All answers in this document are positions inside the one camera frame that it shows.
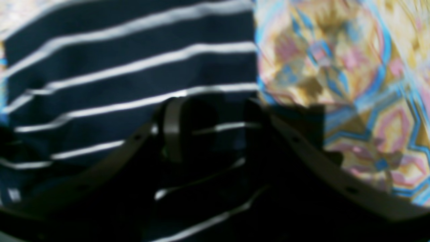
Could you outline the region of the right gripper white right finger image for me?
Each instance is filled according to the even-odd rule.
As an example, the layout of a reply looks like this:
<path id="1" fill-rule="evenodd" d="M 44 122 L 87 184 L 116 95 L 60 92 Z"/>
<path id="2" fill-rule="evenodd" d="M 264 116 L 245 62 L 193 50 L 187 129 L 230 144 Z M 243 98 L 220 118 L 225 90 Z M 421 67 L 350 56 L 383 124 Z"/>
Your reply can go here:
<path id="1" fill-rule="evenodd" d="M 342 171 L 339 152 L 323 143 L 325 107 L 299 110 L 298 129 L 255 98 L 246 101 L 244 118 L 257 125 L 246 132 L 251 173 L 268 182 L 276 203 L 300 219 L 333 222 L 429 222 L 429 209 L 378 191 Z"/>

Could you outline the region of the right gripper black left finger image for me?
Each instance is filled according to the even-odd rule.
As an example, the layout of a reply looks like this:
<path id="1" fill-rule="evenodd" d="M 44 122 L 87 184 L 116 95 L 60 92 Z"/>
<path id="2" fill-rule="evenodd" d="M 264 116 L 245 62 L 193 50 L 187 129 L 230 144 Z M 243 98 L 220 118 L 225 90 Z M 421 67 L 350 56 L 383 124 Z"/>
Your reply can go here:
<path id="1" fill-rule="evenodd" d="M 180 172 L 187 167 L 190 104 L 188 97 L 169 98 L 151 121 L 106 159 L 26 202 L 2 208 L 1 218 L 19 222 L 69 219 L 87 210 L 95 211 L 106 192 L 132 183 L 134 178 L 144 179 L 145 196 L 154 195 L 163 165 Z"/>

